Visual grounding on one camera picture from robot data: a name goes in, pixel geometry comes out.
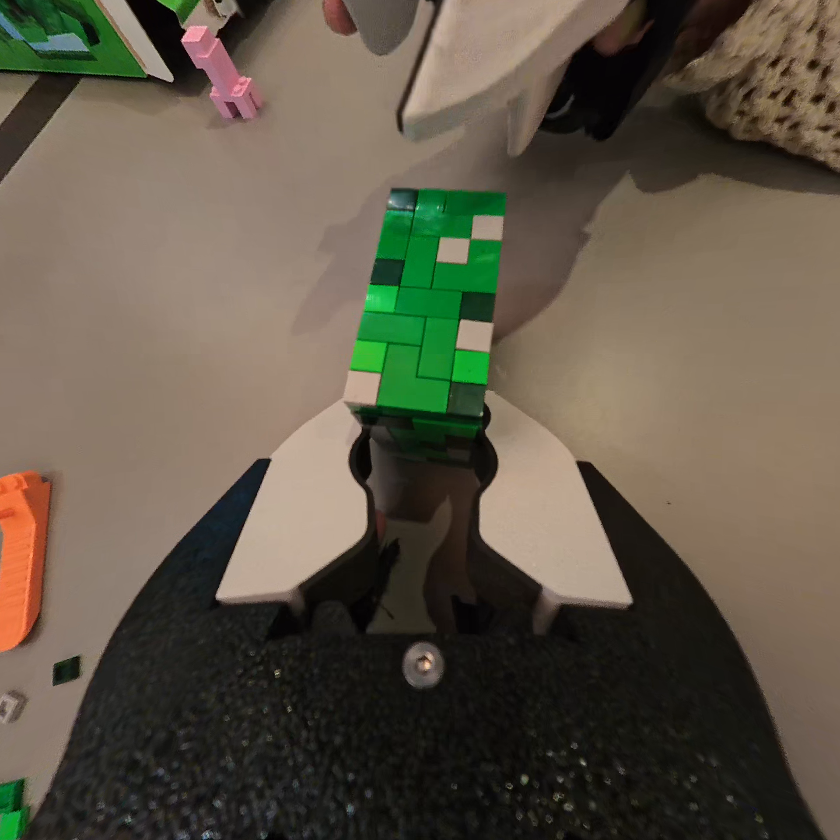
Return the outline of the green lego set box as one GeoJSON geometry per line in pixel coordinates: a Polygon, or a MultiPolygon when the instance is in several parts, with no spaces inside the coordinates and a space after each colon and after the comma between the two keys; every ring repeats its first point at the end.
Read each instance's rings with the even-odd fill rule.
{"type": "Polygon", "coordinates": [[[158,13],[180,32],[158,2],[2,1],[1,69],[173,82],[152,38],[158,13]]]}

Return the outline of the pile of small green bricks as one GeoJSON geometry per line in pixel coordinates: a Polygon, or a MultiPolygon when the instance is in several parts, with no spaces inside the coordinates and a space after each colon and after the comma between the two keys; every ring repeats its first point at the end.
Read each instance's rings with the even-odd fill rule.
{"type": "Polygon", "coordinates": [[[29,820],[24,795],[24,778],[1,784],[1,839],[24,837],[29,820]]]}

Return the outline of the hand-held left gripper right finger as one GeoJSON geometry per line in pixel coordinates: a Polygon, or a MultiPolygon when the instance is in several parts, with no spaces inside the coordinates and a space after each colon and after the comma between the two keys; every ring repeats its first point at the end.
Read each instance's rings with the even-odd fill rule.
{"type": "Polygon", "coordinates": [[[476,440],[471,582],[499,612],[546,634],[560,609],[626,610],[634,598],[571,451],[494,392],[476,440]]]}

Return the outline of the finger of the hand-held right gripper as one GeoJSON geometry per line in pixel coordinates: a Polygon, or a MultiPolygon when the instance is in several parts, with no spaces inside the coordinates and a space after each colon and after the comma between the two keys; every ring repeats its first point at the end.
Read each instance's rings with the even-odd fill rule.
{"type": "Polygon", "coordinates": [[[531,81],[509,104],[507,111],[507,153],[521,155],[550,109],[567,69],[554,69],[531,81]]]}
{"type": "Polygon", "coordinates": [[[568,69],[591,41],[632,43],[625,1],[442,2],[397,110],[411,141],[430,140],[505,110],[535,79],[568,69]]]}

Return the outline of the pink lego pig figure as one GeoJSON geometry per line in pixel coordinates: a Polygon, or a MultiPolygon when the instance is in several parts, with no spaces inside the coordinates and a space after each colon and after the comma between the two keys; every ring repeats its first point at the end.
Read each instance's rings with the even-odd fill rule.
{"type": "Polygon", "coordinates": [[[227,49],[206,26],[190,26],[182,46],[195,68],[206,74],[210,99],[224,119],[255,119],[263,106],[259,90],[251,77],[239,73],[227,49]]]}

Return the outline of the person's right forearm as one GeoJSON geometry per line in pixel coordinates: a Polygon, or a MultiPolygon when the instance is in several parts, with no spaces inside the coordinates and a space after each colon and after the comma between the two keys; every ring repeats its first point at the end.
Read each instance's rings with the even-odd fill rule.
{"type": "Polygon", "coordinates": [[[733,139],[839,171],[839,2],[698,2],[663,75],[733,139]]]}

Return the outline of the green lego creeper figure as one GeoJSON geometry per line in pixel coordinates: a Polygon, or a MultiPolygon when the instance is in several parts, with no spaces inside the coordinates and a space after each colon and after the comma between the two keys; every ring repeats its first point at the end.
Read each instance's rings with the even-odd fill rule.
{"type": "Polygon", "coordinates": [[[507,209],[504,192],[390,191],[343,401],[396,456],[473,459],[507,209]]]}

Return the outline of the orange brick separator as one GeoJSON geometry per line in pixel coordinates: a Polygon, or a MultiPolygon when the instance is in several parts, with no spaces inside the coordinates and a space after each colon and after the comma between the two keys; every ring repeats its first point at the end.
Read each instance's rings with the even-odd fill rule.
{"type": "Polygon", "coordinates": [[[1,651],[21,645],[43,597],[51,484],[27,470],[1,478],[1,651]]]}

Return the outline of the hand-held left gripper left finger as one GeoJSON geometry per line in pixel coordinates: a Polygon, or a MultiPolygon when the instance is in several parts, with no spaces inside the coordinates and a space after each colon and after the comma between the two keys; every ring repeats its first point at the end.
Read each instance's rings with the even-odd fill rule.
{"type": "Polygon", "coordinates": [[[275,604],[297,625],[325,602],[370,603],[380,588],[370,474],[370,436],[346,405],[299,427],[269,459],[216,602],[275,604]]]}

